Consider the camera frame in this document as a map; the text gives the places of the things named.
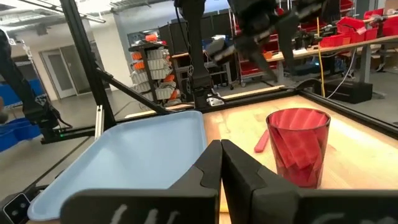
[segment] door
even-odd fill
[[[72,79],[65,66],[61,52],[59,50],[42,52],[42,57],[54,86],[57,89],[59,98],[76,95],[75,87],[73,86]]]
[[[68,47],[61,47],[61,53],[68,67],[68,71],[75,84],[78,94],[89,93],[91,91],[88,83],[85,69],[81,64],[81,60],[77,49],[74,45]]]

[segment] cable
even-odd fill
[[[73,128],[73,126],[72,126],[72,125],[70,125],[70,124],[68,124],[68,123],[64,122],[64,121],[63,121],[63,119],[62,119],[61,117],[59,117],[59,118],[58,118],[58,120],[59,120],[59,121],[60,121],[62,124],[64,124],[64,125],[68,126],[69,128]]]
[[[338,54],[340,54],[340,53],[342,53],[342,52],[340,51],[340,52],[334,53],[334,54],[332,54],[332,55],[322,55],[322,57],[323,57],[323,58],[334,57],[334,56],[336,56],[336,55],[338,55]]]
[[[185,39],[184,31],[183,31],[183,29],[182,29],[181,20],[180,20],[180,14],[178,13],[177,7],[175,7],[175,15],[177,16],[177,21],[178,21],[178,25],[180,26],[182,39],[184,40],[185,47],[187,48],[187,52],[188,52],[189,59],[190,59],[190,61],[191,61],[191,64],[190,64],[190,66],[188,67],[188,72],[187,72],[187,73],[188,73],[188,76],[192,76],[194,67],[193,67],[192,57],[191,57],[191,55],[189,54],[189,53],[190,53],[190,45],[189,45],[188,41]]]
[[[317,17],[317,30],[318,30],[318,36],[320,37],[319,17]],[[325,97],[325,79],[323,78],[323,65],[322,65],[322,54],[321,54],[320,42],[318,43],[318,56],[319,56],[319,64],[321,66],[322,96]]]
[[[186,46],[186,48],[187,48],[187,51],[189,51],[188,42],[187,42],[187,40],[185,39],[184,31],[183,31],[183,29],[182,29],[181,20],[180,20],[180,14],[178,13],[177,7],[175,7],[175,15],[177,16],[177,21],[178,21],[178,24],[179,24],[179,26],[180,26],[180,30],[181,30],[181,34],[182,34],[182,39],[184,40],[185,46]]]
[[[340,88],[340,86],[341,86],[341,85],[344,83],[344,81],[346,80],[346,78],[347,78],[347,76],[348,76],[348,74],[349,74],[349,71],[351,71],[351,69],[352,69],[352,67],[353,67],[354,60],[355,60],[355,54],[356,54],[356,49],[354,50],[353,58],[351,59],[351,64],[349,65],[349,68],[348,68],[348,70],[347,70],[347,74],[344,76],[343,81],[341,81],[341,83],[336,87],[336,89],[333,91],[333,93],[331,93],[331,95],[328,96],[328,99],[331,98],[331,96],[333,96],[333,95],[337,92],[337,90]]]

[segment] white cable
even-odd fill
[[[346,80],[348,74],[350,73],[349,71],[351,71],[351,68],[353,67],[354,60],[355,60],[355,54],[356,54],[356,49],[354,50],[353,58],[351,59],[351,64],[349,65],[349,69],[347,70],[347,74],[344,76],[343,81],[341,81],[341,83],[336,87],[336,89],[334,90],[334,92],[331,93],[331,95],[327,97],[327,99],[331,98],[331,96],[333,96],[333,95],[337,92],[337,90],[340,88],[340,86],[341,86],[341,85],[344,83],[344,81]]]

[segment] cup rim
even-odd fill
[[[269,118],[270,118],[274,113],[278,113],[278,112],[285,111],[285,110],[292,110],[292,109],[306,109],[306,110],[317,111],[317,112],[319,112],[319,113],[322,113],[322,114],[326,115],[326,117],[328,118],[328,120],[327,120],[326,123],[323,124],[323,125],[320,125],[320,126],[317,126],[317,127],[314,127],[314,128],[307,128],[307,129],[287,129],[287,128],[280,128],[280,127],[277,127],[277,126],[275,126],[275,125],[273,125],[273,124],[271,124],[271,123],[269,122]],[[278,110],[278,111],[272,112],[272,113],[269,114],[269,115],[267,116],[267,118],[266,118],[266,123],[267,123],[268,126],[271,126],[271,127],[273,127],[273,128],[277,128],[277,129],[279,129],[279,130],[284,130],[284,131],[311,131],[311,130],[316,130],[316,129],[319,129],[319,128],[328,126],[328,125],[330,124],[330,121],[331,121],[331,117],[330,117],[330,115],[329,115],[328,113],[326,113],[326,112],[324,112],[324,111],[322,111],[322,110],[313,109],[313,108],[287,108],[287,109],[282,109],[282,110]]]

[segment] wooden work surface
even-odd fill
[[[321,54],[349,50],[349,49],[353,49],[355,47],[362,47],[362,46],[368,45],[368,44],[380,44],[383,42],[387,42],[389,40],[397,40],[398,41],[398,35],[394,35],[394,36],[390,36],[390,37],[381,37],[381,38],[374,39],[374,40],[368,40],[368,41],[355,43],[355,44],[347,44],[347,45],[342,45],[339,47],[323,47],[323,48],[321,48]],[[316,55],[317,53],[318,53],[318,49],[314,49],[312,47],[312,48],[307,49],[307,52],[295,54],[294,57],[295,58],[304,58],[304,57]],[[179,58],[179,57],[185,57],[185,56],[188,56],[188,53],[173,55],[172,58]],[[272,56],[272,58],[267,59],[267,61],[268,62],[277,62],[277,61],[284,60],[284,59],[285,58],[282,54],[277,54],[277,55]]]
[[[274,88],[256,90],[256,92]],[[254,153],[254,146],[266,130],[266,116],[277,110],[298,107],[316,108],[331,116],[322,189],[398,188],[398,170],[396,169],[398,141],[301,96],[204,114],[207,141],[210,143],[215,139],[229,139],[275,172],[274,156],[270,144],[268,143],[262,154]],[[221,211],[226,212],[226,209],[226,199],[224,193],[222,193]],[[58,224],[59,221],[29,221],[28,223]],[[221,213],[220,224],[229,223],[229,215]]]

